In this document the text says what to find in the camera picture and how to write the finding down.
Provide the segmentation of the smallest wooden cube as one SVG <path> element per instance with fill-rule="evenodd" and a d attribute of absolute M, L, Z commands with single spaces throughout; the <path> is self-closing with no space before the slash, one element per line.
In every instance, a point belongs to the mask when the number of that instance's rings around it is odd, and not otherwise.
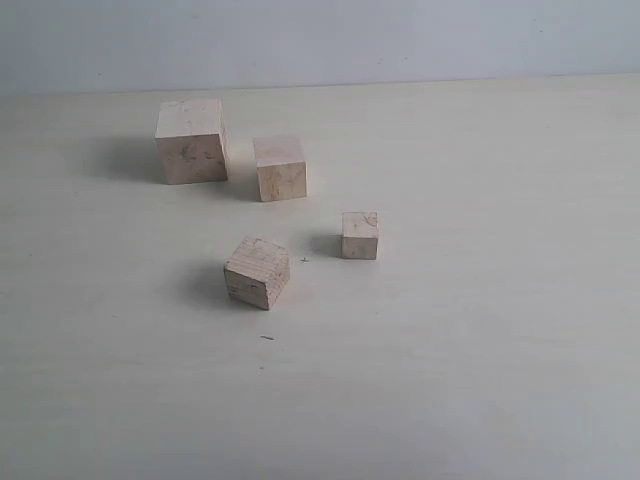
<path fill-rule="evenodd" d="M 344 259 L 376 260 L 378 240 L 376 212 L 344 212 L 342 214 L 341 253 Z"/>

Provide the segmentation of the second largest wooden cube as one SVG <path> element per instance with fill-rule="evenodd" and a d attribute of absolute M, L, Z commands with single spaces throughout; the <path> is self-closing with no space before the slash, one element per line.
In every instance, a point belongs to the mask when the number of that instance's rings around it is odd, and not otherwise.
<path fill-rule="evenodd" d="M 258 137 L 253 147 L 262 202 L 307 196 L 307 164 L 297 136 Z"/>

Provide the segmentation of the third largest wooden cube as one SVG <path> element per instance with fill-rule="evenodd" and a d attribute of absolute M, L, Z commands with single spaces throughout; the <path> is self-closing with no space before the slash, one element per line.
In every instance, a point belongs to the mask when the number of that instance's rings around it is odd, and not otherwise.
<path fill-rule="evenodd" d="M 245 237 L 223 272 L 231 299 L 270 310 L 290 279 L 289 253 L 274 243 Z"/>

